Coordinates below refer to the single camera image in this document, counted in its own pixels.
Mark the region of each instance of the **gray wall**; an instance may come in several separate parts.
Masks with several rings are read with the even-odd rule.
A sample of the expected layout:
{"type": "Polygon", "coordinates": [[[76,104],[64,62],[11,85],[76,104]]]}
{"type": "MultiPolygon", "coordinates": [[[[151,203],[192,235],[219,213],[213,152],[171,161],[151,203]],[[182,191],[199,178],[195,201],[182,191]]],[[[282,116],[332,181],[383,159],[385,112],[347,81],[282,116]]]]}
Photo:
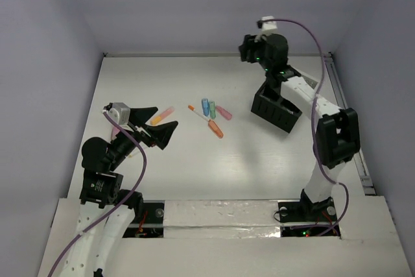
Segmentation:
{"type": "Polygon", "coordinates": [[[0,0],[1,276],[36,276],[102,54],[73,0],[0,0]]]}
{"type": "Polygon", "coordinates": [[[364,152],[415,272],[415,0],[366,0],[335,51],[364,152]]]}
{"type": "MultiPolygon", "coordinates": [[[[77,0],[106,52],[235,52],[264,15],[303,21],[333,51],[363,0],[77,0]]],[[[303,30],[279,26],[294,53],[315,53],[303,30]]]]}

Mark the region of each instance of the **screw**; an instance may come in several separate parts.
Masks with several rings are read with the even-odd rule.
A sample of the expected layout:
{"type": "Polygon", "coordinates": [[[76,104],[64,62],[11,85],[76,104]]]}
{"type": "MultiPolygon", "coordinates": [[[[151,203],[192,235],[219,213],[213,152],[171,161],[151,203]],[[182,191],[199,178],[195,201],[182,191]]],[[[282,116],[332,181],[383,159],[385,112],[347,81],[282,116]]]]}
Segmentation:
{"type": "Polygon", "coordinates": [[[332,206],[330,206],[330,207],[327,207],[327,213],[329,214],[329,215],[336,215],[336,209],[335,209],[335,207],[332,207],[332,206]]]}
{"type": "Polygon", "coordinates": [[[157,209],[156,210],[156,217],[163,217],[164,216],[164,210],[163,209],[157,209]]]}

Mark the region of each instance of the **tabletop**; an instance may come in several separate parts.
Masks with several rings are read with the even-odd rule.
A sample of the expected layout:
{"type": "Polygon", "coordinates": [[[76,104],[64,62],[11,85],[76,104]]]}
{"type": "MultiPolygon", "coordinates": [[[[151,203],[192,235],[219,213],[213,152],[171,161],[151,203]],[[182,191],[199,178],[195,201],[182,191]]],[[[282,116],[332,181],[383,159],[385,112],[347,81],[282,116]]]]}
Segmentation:
{"type": "MultiPolygon", "coordinates": [[[[319,57],[290,57],[289,64],[319,80],[319,57]]],[[[321,94],[335,101],[327,79],[321,94]]],[[[290,134],[251,113],[255,92],[264,82],[258,64],[237,57],[104,58],[82,144],[93,136],[110,140],[111,124],[102,115],[109,102],[131,108],[157,106],[175,111],[162,123],[177,120],[178,127],[164,151],[146,149],[147,171],[139,186],[146,200],[296,199],[308,182],[315,158],[311,124],[302,115],[290,134]],[[190,111],[202,110],[202,98],[212,99],[232,113],[230,121],[218,115],[219,139],[206,122],[190,111]]],[[[79,198],[82,187],[79,152],[68,198],[79,198]]],[[[140,154],[127,158],[115,172],[124,175],[130,189],[142,166],[140,154]]],[[[359,174],[349,162],[341,174],[351,196],[363,196],[359,174]]]]}

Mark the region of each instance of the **white table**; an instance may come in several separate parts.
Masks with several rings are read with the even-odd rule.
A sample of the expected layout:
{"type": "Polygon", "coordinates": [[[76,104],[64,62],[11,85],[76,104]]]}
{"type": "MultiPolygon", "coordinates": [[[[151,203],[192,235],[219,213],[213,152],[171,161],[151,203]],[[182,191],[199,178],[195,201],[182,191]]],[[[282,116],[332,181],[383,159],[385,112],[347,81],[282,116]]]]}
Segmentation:
{"type": "MultiPolygon", "coordinates": [[[[292,57],[290,64],[315,80],[321,75],[318,57],[292,57]]],[[[335,102],[328,76],[321,94],[335,102]]],[[[93,96],[82,144],[93,136],[110,138],[111,125],[101,114],[109,102],[132,108],[174,106],[165,121],[177,120],[164,151],[147,149],[148,167],[139,191],[146,200],[167,199],[296,199],[314,167],[311,125],[302,115],[290,134],[250,112],[255,92],[263,83],[258,64],[237,57],[105,58],[93,96]],[[191,112],[201,110],[207,97],[233,114],[218,116],[224,138],[218,139],[206,123],[191,112]]],[[[68,198],[79,198],[83,169],[79,152],[68,198]]],[[[140,155],[116,170],[124,175],[123,188],[138,178],[140,155]]],[[[340,176],[352,195],[363,196],[354,162],[340,176]]]]}
{"type": "MultiPolygon", "coordinates": [[[[296,57],[290,63],[315,79],[320,77],[318,58],[296,57]]],[[[315,161],[310,122],[302,116],[286,134],[250,113],[263,80],[258,65],[231,57],[104,59],[82,143],[92,136],[110,138],[111,126],[101,114],[109,102],[160,110],[174,105],[176,111],[166,121],[179,121],[164,151],[147,149],[148,170],[139,187],[146,200],[168,200],[168,237],[122,239],[106,277],[410,277],[386,202],[383,197],[364,196],[354,162],[348,163],[339,178],[350,190],[350,207],[340,223],[342,239],[258,238],[267,229],[278,234],[272,218],[275,201],[250,201],[249,209],[240,209],[247,202],[216,203],[217,210],[215,204],[199,201],[295,199],[308,182],[315,161]],[[203,97],[215,99],[233,114],[229,122],[217,119],[224,132],[222,140],[187,109],[188,104],[200,109],[203,97]],[[220,210],[222,206],[228,213],[220,210]],[[259,235],[232,239],[241,238],[234,234],[242,224],[259,235]]],[[[328,80],[322,95],[335,102],[328,80]]],[[[79,154],[68,199],[61,199],[56,211],[39,277],[46,276],[74,235],[82,185],[80,164],[79,154]]],[[[137,155],[116,170],[124,175],[124,188],[135,183],[141,165],[137,155]]],[[[333,198],[341,210],[341,188],[334,188],[333,198]]]]}

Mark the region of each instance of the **purple cable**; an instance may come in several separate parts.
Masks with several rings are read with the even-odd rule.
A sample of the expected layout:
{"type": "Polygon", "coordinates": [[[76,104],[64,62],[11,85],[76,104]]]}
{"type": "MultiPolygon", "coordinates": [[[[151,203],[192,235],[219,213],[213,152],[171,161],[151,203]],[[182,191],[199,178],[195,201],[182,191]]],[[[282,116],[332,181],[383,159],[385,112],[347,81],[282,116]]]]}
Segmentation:
{"type": "MultiPolygon", "coordinates": [[[[314,120],[315,119],[315,116],[316,116],[317,96],[320,93],[320,90],[322,89],[323,82],[324,82],[324,77],[326,75],[326,71],[325,71],[325,69],[326,69],[326,63],[324,62],[323,50],[322,50],[321,45],[318,43],[318,40],[317,40],[316,36],[311,32],[311,30],[309,30],[305,25],[301,24],[300,22],[294,21],[292,19],[266,19],[266,20],[261,21],[261,22],[262,23],[266,23],[266,22],[288,22],[288,23],[297,24],[298,26],[302,27],[303,29],[305,29],[310,34],[310,36],[313,38],[314,42],[317,45],[318,52],[320,53],[320,58],[322,60],[322,78],[320,79],[320,83],[317,86],[316,93],[314,95],[313,105],[311,106],[311,134],[313,136],[313,151],[314,151],[314,155],[316,157],[316,161],[317,161],[318,167],[320,168],[320,170],[321,170],[324,178],[327,181],[329,181],[330,183],[332,183],[333,185],[338,184],[338,185],[342,186],[344,188],[344,192],[346,193],[346,203],[344,205],[344,209],[343,209],[342,214],[340,215],[340,217],[337,219],[337,221],[333,225],[327,225],[328,229],[325,230],[325,231],[323,231],[323,232],[321,232],[321,233],[319,233],[317,235],[317,236],[323,236],[325,233],[328,233],[329,231],[335,229],[335,227],[339,224],[339,222],[345,216],[346,211],[347,211],[347,209],[349,207],[349,190],[348,190],[348,187],[344,183],[336,182],[336,181],[332,180],[327,175],[327,173],[324,171],[323,164],[322,164],[322,161],[320,159],[320,155],[314,149],[317,146],[316,121],[314,120]]],[[[319,225],[319,226],[317,226],[317,225],[311,225],[311,226],[299,225],[299,226],[293,226],[292,228],[305,228],[303,226],[308,227],[308,228],[326,227],[326,225],[319,225]]]]}
{"type": "MultiPolygon", "coordinates": [[[[147,167],[147,156],[143,150],[143,148],[140,146],[140,144],[137,142],[136,139],[134,139],[131,134],[129,134],[126,130],[124,130],[122,127],[120,127],[115,121],[113,121],[110,116],[108,116],[108,114],[106,112],[104,112],[104,116],[105,118],[107,118],[107,120],[118,130],[120,130],[120,132],[122,132],[128,139],[130,139],[130,141],[132,143],[134,143],[134,145],[139,149],[139,151],[141,152],[141,154],[143,155],[143,168],[141,170],[141,174],[140,177],[138,178],[138,181],[136,182],[136,184],[133,186],[133,188],[131,189],[131,191],[117,204],[114,206],[114,208],[112,208],[110,211],[108,211],[107,213],[105,213],[104,215],[102,215],[101,217],[99,217],[96,221],[94,221],[93,223],[91,223],[89,226],[87,226],[83,232],[86,233],[88,231],[90,231],[94,226],[96,226],[97,224],[101,223],[103,220],[105,220],[107,217],[109,217],[116,209],[118,209],[119,207],[121,207],[124,202],[126,202],[134,193],[134,191],[137,189],[138,185],[141,183],[141,180],[144,177],[144,172],[145,169],[147,167]]],[[[64,250],[61,252],[61,254],[59,254],[58,258],[56,259],[55,263],[53,264],[51,271],[49,272],[49,274],[47,275],[47,277],[52,277],[54,271],[56,270],[59,262],[64,258],[66,252],[69,251],[69,249],[81,238],[81,235],[78,234],[76,235],[70,243],[68,243],[68,245],[64,248],[64,250]]]]}

